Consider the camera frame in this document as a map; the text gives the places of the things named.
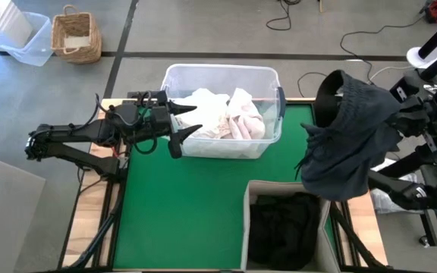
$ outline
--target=woven basket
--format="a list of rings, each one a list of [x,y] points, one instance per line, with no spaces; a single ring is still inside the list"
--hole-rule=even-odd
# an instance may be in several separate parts
[[[69,14],[69,8],[74,9],[75,13]],[[70,36],[88,36],[90,44],[66,48],[65,38]],[[79,12],[73,5],[64,6],[64,14],[53,18],[52,50],[57,56],[72,64],[89,64],[98,61],[102,53],[102,37],[94,16],[88,12]]]

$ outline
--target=white cloth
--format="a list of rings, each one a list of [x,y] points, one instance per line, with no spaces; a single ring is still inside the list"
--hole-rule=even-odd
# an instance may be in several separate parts
[[[230,134],[227,120],[229,99],[229,95],[216,95],[205,88],[197,89],[186,98],[175,99],[176,104],[196,106],[193,111],[175,116],[178,126],[186,128],[202,124],[202,127],[192,133],[191,137],[220,139]]]
[[[236,88],[227,110],[228,124],[235,140],[261,140],[266,132],[263,117],[244,89]]]

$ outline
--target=green mat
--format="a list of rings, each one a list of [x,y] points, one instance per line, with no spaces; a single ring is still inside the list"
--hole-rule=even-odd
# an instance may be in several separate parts
[[[151,155],[134,151],[114,267],[240,268],[247,182],[294,181],[307,144],[301,122],[313,123],[311,107],[288,106],[281,139],[256,160],[174,160],[163,139]]]

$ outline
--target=concrete floor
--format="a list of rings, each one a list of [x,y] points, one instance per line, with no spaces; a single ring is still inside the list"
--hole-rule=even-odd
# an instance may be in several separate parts
[[[23,11],[50,17],[60,14],[68,3],[63,0],[14,2]],[[300,96],[296,81],[309,71],[327,74],[343,69],[365,80],[367,65],[363,62],[327,61],[328,55],[346,55],[339,47],[342,35],[378,30],[385,24],[411,23],[419,16],[417,12],[423,3],[424,0],[325,0],[325,12],[320,14],[316,1],[303,0],[291,7],[292,30],[277,32],[265,27],[266,21],[283,15],[275,0],[140,0],[126,52],[291,53],[321,55],[323,61],[123,58],[111,97],[158,89],[166,68],[174,63],[273,67],[279,73],[287,97]],[[71,4],[95,15],[102,32],[103,51],[116,52],[131,0],[73,0]],[[344,45],[360,55],[402,56],[410,47],[421,46],[436,30],[437,25],[420,21],[410,28],[385,30],[375,36],[350,36]],[[97,64],[75,66],[52,57],[43,67],[31,67],[12,57],[0,56],[0,160],[47,180],[15,271],[55,268],[77,193],[74,165],[56,159],[40,163],[25,159],[27,134],[40,123],[84,122],[93,110],[93,94],[104,93],[114,61],[115,58],[102,58]],[[373,72],[382,67],[406,65],[374,61]],[[401,75],[401,71],[386,71],[374,82],[389,88]],[[315,96],[321,81],[322,77],[317,75],[304,77],[301,89],[305,96]],[[398,154],[409,154],[417,143],[418,140],[403,141]],[[88,149],[88,145],[78,147]],[[419,217],[381,215],[378,220],[391,265],[399,269],[437,271],[434,262],[437,247],[423,249],[417,243],[417,238],[423,235]]]

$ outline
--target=clear plastic bin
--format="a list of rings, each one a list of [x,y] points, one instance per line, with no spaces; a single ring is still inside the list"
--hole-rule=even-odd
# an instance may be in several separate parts
[[[0,48],[24,64],[43,66],[52,56],[52,22],[41,14],[23,12],[31,24],[33,33],[28,43],[21,49],[11,46],[4,35],[0,35]]]
[[[266,135],[262,140],[188,137],[181,147],[183,155],[255,159],[281,137],[286,99],[274,69],[223,64],[174,64],[166,71],[162,84],[162,90],[166,90],[170,100],[186,98],[199,88],[230,97],[236,88],[246,90],[263,117]],[[179,129],[176,121],[174,128]]]

